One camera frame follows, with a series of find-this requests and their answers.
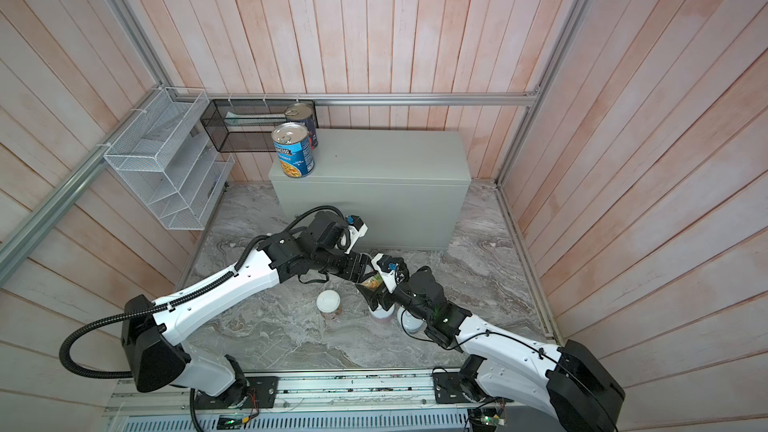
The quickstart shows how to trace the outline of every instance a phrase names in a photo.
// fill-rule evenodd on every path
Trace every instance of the blue soup can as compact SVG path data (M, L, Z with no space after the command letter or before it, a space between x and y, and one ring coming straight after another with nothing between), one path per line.
M288 122L298 122L304 125L310 134L312 148L317 147L317 124L315 124L315 111L312 106L305 103L295 103L286 109L285 115Z
M315 168L310 134L303 124L281 124L272 131L272 140L283 172L288 177L304 177Z

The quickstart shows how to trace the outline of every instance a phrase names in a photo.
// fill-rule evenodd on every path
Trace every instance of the white wire rack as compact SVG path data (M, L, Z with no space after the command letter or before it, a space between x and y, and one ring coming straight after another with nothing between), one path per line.
M205 91L174 102L163 89L104 154L166 228L202 230L234 165L216 160L207 134L191 135L207 105Z

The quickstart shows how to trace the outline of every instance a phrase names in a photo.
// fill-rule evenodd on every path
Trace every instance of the black mesh basket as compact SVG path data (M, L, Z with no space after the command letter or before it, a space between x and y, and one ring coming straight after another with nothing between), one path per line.
M295 103L315 109L311 100L215 99L200 121L219 152L274 152L272 131L287 122L284 112Z

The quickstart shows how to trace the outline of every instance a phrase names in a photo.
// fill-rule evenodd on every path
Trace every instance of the gray cabinet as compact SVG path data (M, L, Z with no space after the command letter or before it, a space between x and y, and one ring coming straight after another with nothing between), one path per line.
M288 177L277 160L270 170L286 218L328 204L362 217L364 248L447 249L470 182L458 132L317 133L311 174Z

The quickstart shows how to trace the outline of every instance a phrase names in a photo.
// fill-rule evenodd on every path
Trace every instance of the pink wooden wall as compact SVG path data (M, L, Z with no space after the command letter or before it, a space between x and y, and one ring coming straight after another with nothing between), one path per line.
M768 0L597 0L504 193L622 430L768 430Z
M0 241L152 86L105 0L0 0ZM172 292L194 241L102 173L0 290L0 428L89 430L115 382L70 374L59 345L137 294ZM119 335L88 334L75 360L126 370Z
M524 92L573 0L128 0L175 85L210 92ZM522 108L321 107L321 126L459 130L496 177ZM267 180L268 153L232 177Z

